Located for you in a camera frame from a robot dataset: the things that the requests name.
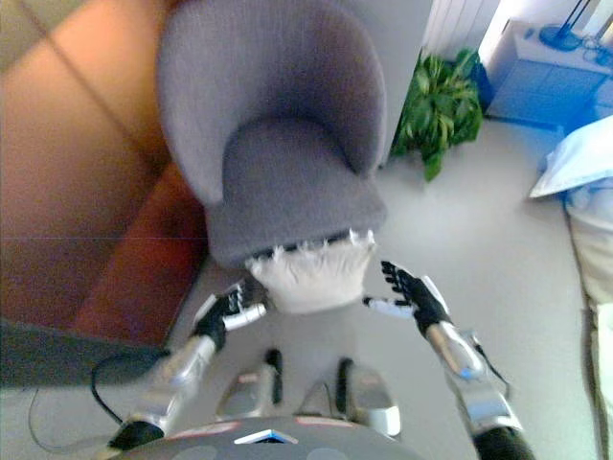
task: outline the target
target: green potted plant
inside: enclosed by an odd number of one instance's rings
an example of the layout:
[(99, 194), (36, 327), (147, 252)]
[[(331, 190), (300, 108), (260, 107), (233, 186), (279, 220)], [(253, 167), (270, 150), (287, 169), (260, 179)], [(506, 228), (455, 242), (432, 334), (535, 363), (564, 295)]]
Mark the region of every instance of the green potted plant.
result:
[(483, 120), (479, 93), (470, 79), (476, 51), (462, 50), (454, 62), (437, 56), (418, 59), (402, 108), (392, 155), (418, 149), (427, 181), (441, 171), (450, 147), (474, 141)]

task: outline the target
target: lamp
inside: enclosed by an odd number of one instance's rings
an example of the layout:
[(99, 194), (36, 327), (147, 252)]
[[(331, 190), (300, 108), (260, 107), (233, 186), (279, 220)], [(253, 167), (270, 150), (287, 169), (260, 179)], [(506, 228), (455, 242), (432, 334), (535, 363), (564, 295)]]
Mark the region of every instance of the lamp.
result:
[(571, 31), (585, 11), (587, 5), (590, 3), (590, 0), (586, 0), (579, 10), (579, 13), (575, 14), (581, 3), (583, 3), (583, 0), (579, 0), (577, 2), (571, 13), (564, 21), (564, 24), (561, 26), (543, 27), (538, 34), (540, 41), (559, 51), (573, 51), (577, 49), (582, 42), (582, 38), (573, 34)]

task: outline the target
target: gray floor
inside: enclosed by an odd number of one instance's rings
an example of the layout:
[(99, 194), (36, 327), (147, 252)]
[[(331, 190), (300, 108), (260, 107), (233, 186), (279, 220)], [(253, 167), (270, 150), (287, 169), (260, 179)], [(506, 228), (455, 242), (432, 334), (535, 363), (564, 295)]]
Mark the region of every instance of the gray floor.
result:
[[(377, 236), (377, 257), (429, 274), (456, 323), (479, 333), (515, 385), (512, 404), (537, 458), (593, 459), (597, 442), (582, 352), (585, 306), (570, 237), (559, 202), (526, 199), (541, 157), (559, 138), (551, 131), (485, 122), (479, 140), (449, 153), (441, 176), (428, 185), (418, 164), (391, 161), (378, 174), (390, 218)], [(211, 291), (238, 276), (207, 264), (171, 342), (181, 343), (191, 312)], [(377, 263), (369, 269), (366, 290), (390, 293)], [(306, 317), (273, 312), (232, 333), (177, 429), (210, 422), (234, 375), (259, 363), (271, 346), (284, 353), (280, 412), (297, 408), (316, 380), (333, 383), (338, 358), (349, 356), (387, 380), (402, 413), (402, 443), (426, 459), (476, 458), (442, 369), (414, 324), (358, 305)], [(126, 413), (140, 385), (105, 387), (102, 393)], [(2, 458), (59, 458), (37, 448), (28, 434), (32, 396), (33, 390), (2, 395)], [(115, 427), (86, 388), (46, 389), (36, 402), (33, 425), (47, 443), (110, 435)], [(93, 451), (63, 458), (89, 458)]]

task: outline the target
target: lamp base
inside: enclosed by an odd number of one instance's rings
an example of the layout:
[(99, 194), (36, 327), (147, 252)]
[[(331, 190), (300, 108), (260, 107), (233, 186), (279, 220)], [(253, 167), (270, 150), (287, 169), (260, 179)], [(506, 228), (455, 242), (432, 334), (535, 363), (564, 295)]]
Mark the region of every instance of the lamp base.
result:
[(540, 41), (559, 51), (576, 50), (583, 41), (570, 31), (568, 26), (543, 27), (538, 34)]

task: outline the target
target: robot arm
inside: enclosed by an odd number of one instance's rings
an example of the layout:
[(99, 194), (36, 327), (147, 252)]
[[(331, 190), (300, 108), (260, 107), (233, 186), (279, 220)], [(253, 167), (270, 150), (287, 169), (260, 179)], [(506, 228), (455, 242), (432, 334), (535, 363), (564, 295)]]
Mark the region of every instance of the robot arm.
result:
[(213, 356), (225, 344), (226, 333), (266, 314), (263, 304), (245, 306), (245, 284), (232, 285), (221, 296), (211, 295), (196, 314), (187, 343), (157, 366), (151, 384), (97, 460), (163, 438), (186, 403), (195, 396)]
[(480, 352), (476, 336), (456, 329), (434, 283), (390, 262), (382, 262), (382, 272), (402, 300), (386, 303), (367, 297), (365, 303), (386, 314), (406, 317), (411, 312), (415, 317), (418, 329), (443, 364), (466, 430), (482, 460), (534, 460), (519, 420), (495, 385), (493, 369)]

